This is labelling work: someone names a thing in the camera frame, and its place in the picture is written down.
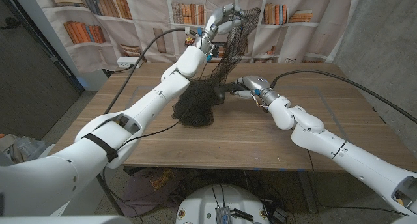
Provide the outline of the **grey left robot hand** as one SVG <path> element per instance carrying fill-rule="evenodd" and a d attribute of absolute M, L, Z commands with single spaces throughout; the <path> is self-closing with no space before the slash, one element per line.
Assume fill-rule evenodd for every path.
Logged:
<path fill-rule="evenodd" d="M 212 49 L 212 41 L 216 35 L 224 35 L 234 27 L 243 25 L 248 21 L 248 15 L 234 3 L 219 7 L 209 17 L 201 34 L 195 40 L 195 46 L 204 54 Z"/>

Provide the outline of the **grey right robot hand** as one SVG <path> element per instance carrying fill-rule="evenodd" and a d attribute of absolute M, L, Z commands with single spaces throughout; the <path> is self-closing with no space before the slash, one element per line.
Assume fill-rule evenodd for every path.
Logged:
<path fill-rule="evenodd" d="M 257 96 L 267 106 L 280 97 L 279 94 L 270 87 L 270 83 L 259 76 L 244 76 L 238 78 L 234 84 L 239 84 L 240 86 L 243 86 L 244 89 L 242 91 L 233 91 L 233 95 L 241 98 Z"/>

